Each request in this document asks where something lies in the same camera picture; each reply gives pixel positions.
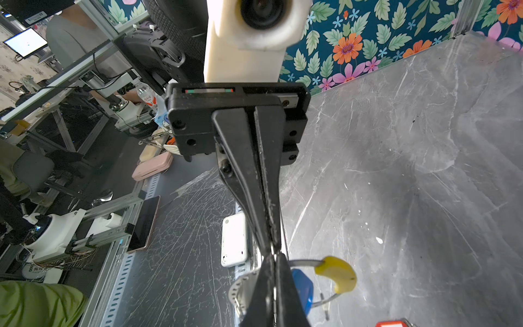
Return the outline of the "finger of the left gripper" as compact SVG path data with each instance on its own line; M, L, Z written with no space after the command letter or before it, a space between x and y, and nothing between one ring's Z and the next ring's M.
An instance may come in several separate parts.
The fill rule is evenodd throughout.
M232 167L231 173L223 174L224 181L247 212L260 252L267 256L271 251L271 240L260 165L247 113L243 108L216 110L212 114L212 122L217 131L217 142L223 147Z
M255 109L257 147L262 187L268 215L269 239L275 251L281 249L281 214L279 174L285 129L285 111L280 105Z

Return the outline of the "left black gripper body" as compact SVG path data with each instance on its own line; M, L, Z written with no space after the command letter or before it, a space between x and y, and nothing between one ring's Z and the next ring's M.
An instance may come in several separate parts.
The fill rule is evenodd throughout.
M311 100L302 83L181 83L170 87L168 120L182 156L212 153L218 142L256 148L255 112L270 153L293 164L308 121Z

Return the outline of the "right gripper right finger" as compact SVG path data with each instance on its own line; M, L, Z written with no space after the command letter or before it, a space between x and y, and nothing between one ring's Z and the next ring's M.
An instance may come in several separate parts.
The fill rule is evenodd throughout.
M276 255L276 326L310 326L300 303L289 262L283 253Z

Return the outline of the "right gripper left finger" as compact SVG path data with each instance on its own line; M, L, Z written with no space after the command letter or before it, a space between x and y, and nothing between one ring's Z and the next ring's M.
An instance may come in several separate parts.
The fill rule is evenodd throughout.
M261 267L245 276L249 302L244 301L246 312L239 326L274 326L275 261L269 255Z

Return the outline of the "blue capped key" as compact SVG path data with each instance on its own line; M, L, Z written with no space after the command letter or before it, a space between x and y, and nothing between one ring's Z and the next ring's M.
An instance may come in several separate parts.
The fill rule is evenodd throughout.
M309 277L300 269L292 269L291 274L294 280L295 287L298 291L298 297L305 315L309 315L314 296L314 285Z

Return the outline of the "grey yellow keyring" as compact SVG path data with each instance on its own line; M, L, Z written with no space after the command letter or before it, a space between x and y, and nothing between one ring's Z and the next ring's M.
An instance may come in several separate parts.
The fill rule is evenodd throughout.
M352 266L346 261L333 256L325 257L322 260L292 260L290 261L290 268L291 270L297 268L301 271L303 268L313 268L317 276L324 277L332 282L333 291L331 296L326 298L320 292L318 301L315 301L313 296L312 309L323 307L337 299L340 295L352 292L358 281ZM239 276L228 291L228 299L239 318L243 318L246 312L244 301L249 302L250 292L246 290L247 278L245 276L251 272L249 271Z

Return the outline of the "red capped key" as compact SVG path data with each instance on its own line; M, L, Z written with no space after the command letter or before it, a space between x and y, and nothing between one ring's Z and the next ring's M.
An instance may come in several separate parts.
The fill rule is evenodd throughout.
M406 319L400 320L389 320L384 322L378 322L375 327L412 327L410 322Z

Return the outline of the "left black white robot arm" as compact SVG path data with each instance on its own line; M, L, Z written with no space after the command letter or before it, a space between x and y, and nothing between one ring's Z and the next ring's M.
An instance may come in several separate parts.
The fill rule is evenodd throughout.
M281 250L279 174L295 162L311 94L279 82L286 50L296 44L309 1L146 1L159 40L119 48L141 73L168 59L181 75L164 92L181 155L215 153L223 181L245 209L263 254Z

